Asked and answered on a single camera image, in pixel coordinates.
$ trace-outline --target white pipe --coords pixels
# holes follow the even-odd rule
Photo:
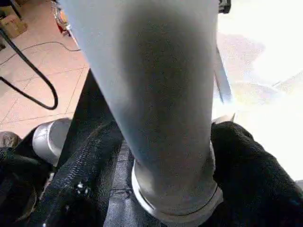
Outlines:
[[[135,157],[140,194],[163,214],[199,211],[217,187],[210,128],[218,1],[62,5]]]

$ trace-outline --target electrical cord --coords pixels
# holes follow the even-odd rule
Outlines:
[[[25,51],[27,49],[30,49],[30,48],[33,48],[33,47],[36,47],[36,46],[41,46],[41,45],[45,45],[45,44],[60,44],[61,46],[63,46],[66,50],[70,51],[70,52],[77,52],[77,51],[80,51],[81,49],[76,49],[76,50],[71,50],[69,49],[68,47],[66,47],[63,43],[61,42],[57,42],[57,41],[50,41],[50,42],[45,42],[45,43],[41,43],[41,44],[35,44],[35,45],[32,45],[32,46],[29,46],[29,47],[26,47],[24,49],[22,49],[21,51]],[[10,56],[9,58],[7,58],[4,62],[1,62],[0,63],[0,66],[3,65],[4,63],[8,62],[10,59],[12,59],[15,55],[17,55],[17,53],[13,54],[12,56]]]
[[[16,47],[16,45],[11,41],[11,39],[6,35],[6,33],[0,28],[0,35],[5,39],[5,41],[11,46],[11,48],[13,48],[13,50],[16,52],[16,54],[18,54],[20,56],[20,58],[22,58],[22,60],[29,66],[32,68],[32,70],[38,74],[38,76],[48,85],[48,87],[51,89],[52,94],[53,94],[53,98],[54,98],[54,104],[53,106],[47,106],[43,103],[41,103],[40,101],[38,101],[37,99],[33,98],[32,96],[26,94],[25,92],[21,91],[19,88],[15,87],[14,85],[12,85],[11,83],[9,83],[6,79],[4,79],[3,77],[0,77],[0,80],[3,81],[6,85],[8,85],[9,87],[11,87],[12,89],[14,89],[15,91],[17,91],[18,93],[20,93],[21,95],[23,95],[24,97],[28,98],[29,100],[35,102],[36,104],[38,104],[39,106],[48,109],[48,110],[54,110],[57,108],[58,106],[58,95],[56,92],[56,89],[54,88],[54,86],[52,85],[52,83],[47,79],[47,77],[45,75],[43,75],[43,73],[36,68],[35,65],[33,65],[33,63]]]

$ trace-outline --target floor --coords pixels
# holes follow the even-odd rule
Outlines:
[[[50,1],[30,0],[22,6],[21,14],[28,30],[13,39],[19,49],[49,41],[62,42],[70,49],[78,48],[71,37],[59,33]],[[14,54],[6,46],[0,51],[0,63]],[[24,54],[53,83],[59,105],[54,111],[43,109],[0,83],[0,131],[13,131],[20,137],[43,122],[72,117],[89,69],[81,52],[69,52],[57,44],[34,47]],[[0,75],[43,103],[53,104],[50,89],[18,56],[0,66]]]
[[[224,67],[238,101],[273,103],[269,109],[242,115],[239,123],[277,157],[295,180],[303,179],[300,5],[300,0],[277,0],[274,4],[269,0],[233,0],[230,14],[219,15],[217,35]],[[13,40],[19,48],[59,41],[77,49],[70,37],[58,32],[49,0],[30,0],[21,10],[28,30]],[[9,47],[0,51],[0,63],[13,53]],[[54,111],[45,110],[0,83],[0,131],[13,131],[21,137],[43,122],[72,117],[89,69],[81,52],[69,52],[56,44],[24,53],[56,87],[59,106]],[[0,66],[0,75],[42,102],[53,103],[45,83],[19,57]]]

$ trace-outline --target tile grout line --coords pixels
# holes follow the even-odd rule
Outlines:
[[[80,75],[79,75],[79,78],[78,78],[78,81],[77,81],[77,83],[76,83],[75,89],[74,89],[74,91],[72,92],[71,99],[70,99],[70,101],[68,102],[68,105],[67,105],[67,108],[66,108],[65,113],[67,113],[67,110],[68,110],[68,108],[70,107],[72,97],[73,97],[74,94],[75,94],[75,91],[76,91],[77,85],[79,84],[79,80],[80,80],[80,77],[82,76],[83,70],[84,70],[84,67],[83,67],[82,70],[81,70],[81,73],[80,73]]]
[[[27,119],[22,119],[22,120],[18,120],[18,121],[4,122],[1,125],[16,123],[16,122],[24,122],[24,121],[34,120],[34,119],[39,119],[39,118],[44,118],[44,117],[54,117],[54,116],[58,116],[58,115],[72,114],[72,113],[75,113],[75,112],[59,113],[59,114],[54,114],[54,115],[46,115],[43,117],[33,117],[33,118],[27,118]]]
[[[29,83],[30,83],[30,81],[31,81],[32,79],[28,79],[28,83],[24,86],[24,88],[22,89],[22,91],[24,91],[26,88],[27,88],[27,86],[29,85]],[[11,106],[11,108],[9,109],[9,111],[7,112],[7,114],[5,115],[5,117],[3,118],[3,120],[0,122],[0,124],[3,124],[3,122],[4,122],[4,120],[6,119],[6,117],[8,116],[8,114],[10,113],[10,111],[13,109],[13,107],[14,107],[14,105],[16,104],[16,102],[19,100],[19,98],[17,98],[15,101],[14,101],[14,103],[13,103],[13,105]]]
[[[66,70],[66,71],[61,71],[61,72],[56,72],[56,73],[51,73],[51,74],[44,74],[45,76],[53,76],[54,74],[60,74],[60,73],[64,73],[64,72],[70,72],[70,71],[76,71],[76,70],[82,70],[85,67],[82,68],[76,68],[76,69],[71,69],[71,70]]]

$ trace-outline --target cardboard box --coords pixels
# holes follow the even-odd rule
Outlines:
[[[16,38],[27,30],[27,25],[23,23],[15,14],[8,15],[0,20],[1,28],[9,38]]]

